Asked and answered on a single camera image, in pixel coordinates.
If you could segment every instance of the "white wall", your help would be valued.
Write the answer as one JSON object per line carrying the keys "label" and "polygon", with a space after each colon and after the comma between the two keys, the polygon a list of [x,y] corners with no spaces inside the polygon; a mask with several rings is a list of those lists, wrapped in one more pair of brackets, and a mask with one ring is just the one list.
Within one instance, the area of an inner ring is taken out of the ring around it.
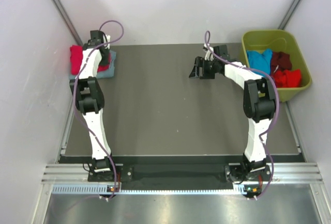
{"label": "white wall", "polygon": [[290,101],[308,159],[316,161],[331,196],[331,0],[303,0],[286,30],[294,34],[313,84]]}
{"label": "white wall", "polygon": [[[61,0],[84,41],[108,19],[126,33],[118,44],[240,42],[247,30],[277,28],[292,0]],[[106,27],[113,37],[119,28]]]}
{"label": "white wall", "polygon": [[0,222],[28,223],[63,134],[74,40],[51,0],[1,0],[0,20]]}

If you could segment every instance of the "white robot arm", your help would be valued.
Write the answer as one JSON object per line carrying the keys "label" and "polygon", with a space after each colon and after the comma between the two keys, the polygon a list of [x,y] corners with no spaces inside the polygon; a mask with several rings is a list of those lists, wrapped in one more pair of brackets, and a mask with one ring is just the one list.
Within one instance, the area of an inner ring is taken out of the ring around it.
{"label": "white robot arm", "polygon": [[[216,46],[211,48],[217,55],[230,60],[227,46]],[[244,112],[248,117],[249,131],[247,147],[243,154],[241,163],[244,174],[257,172],[265,169],[266,153],[262,142],[265,144],[267,134],[259,135],[266,131],[272,121],[275,113],[275,93],[268,79],[255,74],[252,71],[244,70],[241,62],[231,61],[235,67],[230,64],[215,59],[210,51],[204,45],[206,51],[205,57],[196,57],[195,64],[190,78],[214,79],[215,73],[223,74],[225,77],[233,80],[244,90]]]}
{"label": "white robot arm", "polygon": [[[91,31],[91,39],[83,47],[83,60],[80,70],[85,68],[79,74],[76,108],[82,113],[86,124],[94,132],[103,149],[111,154],[103,127],[103,107],[104,97],[101,88],[96,79],[99,65],[109,64],[110,45],[103,46],[95,50],[89,57],[93,48],[101,43],[108,42],[109,35],[101,31]],[[71,91],[73,93],[74,80],[70,81]],[[93,172],[109,172],[111,165],[105,151],[101,148],[94,135],[89,132],[92,144],[93,164],[90,167]]]}

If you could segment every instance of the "plastic basket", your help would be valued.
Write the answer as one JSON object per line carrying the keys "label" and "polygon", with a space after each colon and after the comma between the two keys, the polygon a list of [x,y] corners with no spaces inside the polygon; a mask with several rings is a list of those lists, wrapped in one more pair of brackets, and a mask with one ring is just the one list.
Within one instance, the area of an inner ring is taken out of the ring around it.
{"label": "plastic basket", "polygon": [[239,60],[249,66],[246,51],[258,51],[262,53],[270,48],[274,52],[285,52],[290,55],[292,70],[301,70],[301,86],[297,88],[277,88],[279,100],[285,102],[294,95],[307,89],[311,84],[311,76],[305,60],[301,54],[294,36],[283,30],[254,30],[245,33],[242,37],[242,50]]}

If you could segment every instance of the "metal table surface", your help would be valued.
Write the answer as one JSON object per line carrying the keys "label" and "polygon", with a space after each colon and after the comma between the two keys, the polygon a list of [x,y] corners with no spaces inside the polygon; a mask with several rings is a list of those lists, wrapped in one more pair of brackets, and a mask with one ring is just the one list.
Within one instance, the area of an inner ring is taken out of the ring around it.
{"label": "metal table surface", "polygon": [[243,196],[116,196],[109,203],[84,195],[52,195],[44,224],[88,223],[321,223],[309,185],[271,185],[258,201]]}
{"label": "metal table surface", "polygon": [[[228,44],[232,58],[241,44]],[[113,155],[238,155],[247,145],[243,90],[230,79],[189,79],[202,44],[112,47],[115,77],[99,80]],[[272,154],[298,154],[281,104],[268,135]],[[66,156],[90,156],[87,130],[73,120]]]}

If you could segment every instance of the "clothing pile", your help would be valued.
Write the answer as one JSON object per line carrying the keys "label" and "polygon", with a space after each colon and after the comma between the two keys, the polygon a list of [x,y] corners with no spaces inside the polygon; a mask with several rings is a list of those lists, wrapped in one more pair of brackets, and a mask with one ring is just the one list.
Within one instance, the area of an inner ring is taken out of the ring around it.
{"label": "clothing pile", "polygon": [[257,51],[247,51],[247,57],[250,67],[269,74],[278,88],[300,87],[301,71],[299,69],[292,71],[290,55],[266,49],[262,54]]}
{"label": "clothing pile", "polygon": [[[98,67],[98,73],[96,78],[111,78],[114,76],[114,61],[116,59],[116,52],[110,50],[109,52],[109,64]],[[70,47],[70,62],[71,71],[69,74],[69,79],[75,79],[76,75],[79,73],[83,61],[83,47],[81,46],[71,46]]]}

